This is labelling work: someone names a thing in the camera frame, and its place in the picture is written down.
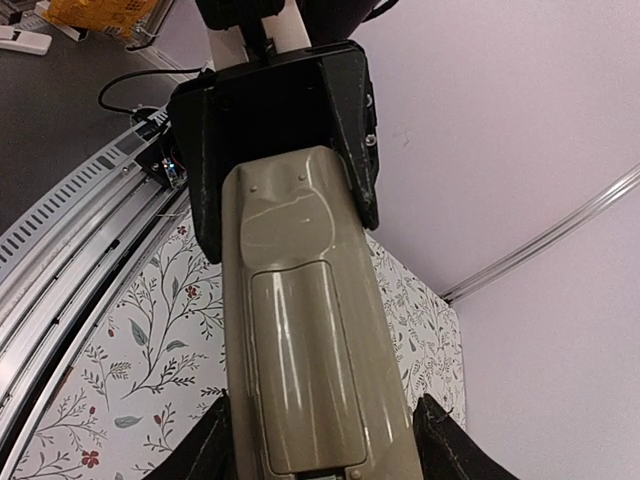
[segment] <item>black bracket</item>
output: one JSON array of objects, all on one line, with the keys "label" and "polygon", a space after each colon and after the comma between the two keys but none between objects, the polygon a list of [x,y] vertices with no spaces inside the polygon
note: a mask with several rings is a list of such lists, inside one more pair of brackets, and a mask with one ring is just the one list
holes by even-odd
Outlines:
[{"label": "black bracket", "polygon": [[324,145],[343,159],[365,228],[379,225],[376,114],[354,42],[238,65],[180,85],[167,108],[188,172],[198,242],[221,261],[221,192],[244,162]]},{"label": "black bracket", "polygon": [[278,15],[285,0],[196,0],[204,23],[211,30],[227,30]]}]

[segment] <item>beige plastic housing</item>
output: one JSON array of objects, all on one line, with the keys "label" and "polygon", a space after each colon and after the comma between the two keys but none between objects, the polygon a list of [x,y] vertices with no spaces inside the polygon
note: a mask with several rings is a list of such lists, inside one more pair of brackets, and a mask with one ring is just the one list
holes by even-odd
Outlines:
[{"label": "beige plastic housing", "polygon": [[243,164],[222,195],[238,478],[422,479],[340,158],[316,147]]}]

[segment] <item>vented metal rail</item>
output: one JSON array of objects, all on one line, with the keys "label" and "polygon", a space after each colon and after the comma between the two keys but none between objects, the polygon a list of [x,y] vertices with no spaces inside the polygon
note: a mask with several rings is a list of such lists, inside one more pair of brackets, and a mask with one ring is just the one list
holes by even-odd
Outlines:
[{"label": "vented metal rail", "polygon": [[129,130],[0,237],[0,480],[100,318],[188,208],[186,191],[133,162],[146,145]]}]

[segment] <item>floral wallpaper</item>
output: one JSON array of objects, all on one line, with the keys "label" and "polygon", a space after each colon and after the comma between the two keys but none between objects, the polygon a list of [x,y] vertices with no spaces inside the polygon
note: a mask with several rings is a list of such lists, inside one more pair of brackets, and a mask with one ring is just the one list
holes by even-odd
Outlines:
[{"label": "floral wallpaper", "polygon": [[[455,312],[370,248],[409,404],[428,391],[464,426]],[[138,480],[162,463],[226,386],[221,280],[186,219],[86,345],[14,480]]]}]

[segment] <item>wire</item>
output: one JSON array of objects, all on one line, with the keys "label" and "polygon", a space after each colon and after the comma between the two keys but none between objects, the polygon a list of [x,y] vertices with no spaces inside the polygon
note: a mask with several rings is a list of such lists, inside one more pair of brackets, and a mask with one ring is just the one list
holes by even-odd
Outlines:
[{"label": "wire", "polygon": [[186,69],[154,69],[154,70],[139,70],[137,72],[126,73],[119,77],[114,78],[109,83],[107,83],[100,93],[98,94],[98,105],[109,112],[115,113],[123,113],[125,115],[130,115],[134,118],[140,118],[148,123],[154,123],[153,120],[149,120],[148,117],[139,115],[135,110],[130,108],[118,107],[116,105],[109,105],[104,101],[104,96],[106,93],[111,90],[115,85],[124,82],[125,80],[131,80],[132,78],[144,77],[147,75],[171,75],[174,73],[178,74],[188,74],[188,73],[198,73],[202,71],[203,67],[199,68],[186,68]]},{"label": "wire", "polygon": [[370,20],[378,18],[381,15],[384,15],[389,10],[391,10],[393,7],[395,7],[398,4],[399,1],[400,0],[387,0],[386,2],[384,2],[379,7],[376,7],[373,10],[371,10],[371,13],[367,16],[367,18],[364,19],[364,21],[368,22]]}]

